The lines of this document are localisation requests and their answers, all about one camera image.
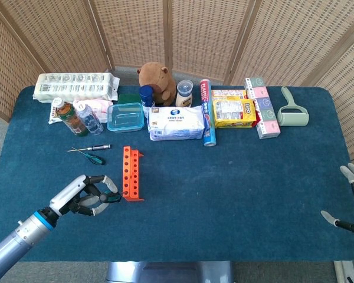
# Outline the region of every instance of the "screwdriver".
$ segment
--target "screwdriver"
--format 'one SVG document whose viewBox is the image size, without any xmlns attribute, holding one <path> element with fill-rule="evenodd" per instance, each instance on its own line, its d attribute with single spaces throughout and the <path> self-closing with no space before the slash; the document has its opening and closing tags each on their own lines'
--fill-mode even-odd
<svg viewBox="0 0 354 283">
<path fill-rule="evenodd" d="M 93 164 L 96 164 L 96 165 L 104 165 L 105 164 L 105 160 L 102 159 L 100 156 L 97 156 L 97 155 L 93 155 L 93 154 L 88 154 L 88 153 L 84 153 L 84 152 L 81 152 L 79 151 L 79 149 L 75 149 L 74 147 L 72 147 L 75 151 L 78 151 L 80 152 L 81 154 L 85 155 L 85 157 L 91 161 Z"/>
<path fill-rule="evenodd" d="M 67 152 L 75 152 L 78 150 L 103 150 L 103 149 L 111 149 L 111 148 L 112 148 L 111 144 L 104 144 L 102 146 L 87 147 L 86 149 L 71 149 L 71 150 L 67 150 Z"/>
</svg>

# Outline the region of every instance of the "plush toy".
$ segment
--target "plush toy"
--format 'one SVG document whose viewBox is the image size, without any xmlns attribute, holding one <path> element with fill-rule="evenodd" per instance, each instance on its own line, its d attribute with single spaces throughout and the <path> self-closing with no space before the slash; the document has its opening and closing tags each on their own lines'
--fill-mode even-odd
<svg viewBox="0 0 354 283">
<path fill-rule="evenodd" d="M 137 73 L 141 87 L 149 85 L 153 88 L 153 100 L 156 104 L 169 106 L 173 103 L 176 98 L 176 82 L 167 67 L 158 62 L 148 62 L 137 69 Z"/>
</svg>

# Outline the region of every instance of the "orange plastic rack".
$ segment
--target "orange plastic rack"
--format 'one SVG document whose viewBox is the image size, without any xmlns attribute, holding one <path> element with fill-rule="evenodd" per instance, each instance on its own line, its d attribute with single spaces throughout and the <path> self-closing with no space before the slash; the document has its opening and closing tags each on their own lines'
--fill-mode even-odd
<svg viewBox="0 0 354 283">
<path fill-rule="evenodd" d="M 139 198 L 139 158 L 142 157 L 138 149 L 130 146 L 123 147 L 123 194 L 128 202 L 138 202 Z"/>
</svg>

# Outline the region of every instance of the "wet wipes package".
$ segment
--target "wet wipes package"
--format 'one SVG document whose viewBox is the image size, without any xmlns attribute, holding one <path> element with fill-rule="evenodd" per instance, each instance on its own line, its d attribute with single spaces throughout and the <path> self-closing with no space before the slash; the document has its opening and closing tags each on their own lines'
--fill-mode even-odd
<svg viewBox="0 0 354 283">
<path fill-rule="evenodd" d="M 148 116 L 151 140 L 201 139 L 205 129 L 202 107 L 152 107 Z"/>
</svg>

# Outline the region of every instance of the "gray floor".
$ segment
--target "gray floor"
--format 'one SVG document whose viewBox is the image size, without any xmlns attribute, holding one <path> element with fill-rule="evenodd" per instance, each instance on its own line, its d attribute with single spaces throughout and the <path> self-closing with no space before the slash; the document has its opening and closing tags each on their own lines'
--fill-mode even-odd
<svg viewBox="0 0 354 283">
<path fill-rule="evenodd" d="M 117 68 L 114 74 L 120 78 L 121 85 L 138 85 L 137 75 L 133 68 Z M 198 84 L 200 80 L 182 74 L 175 74 L 174 77 L 176 81 L 187 78 L 195 84 Z M 6 130 L 7 125 L 0 122 L 0 152 Z M 19 262 L 3 277 L 1 282 L 103 282 L 106 268 L 106 262 Z M 237 283 L 337 282 L 332 262 L 236 262 L 234 268 Z M 171 281 L 159 279 L 152 282 Z"/>
</svg>

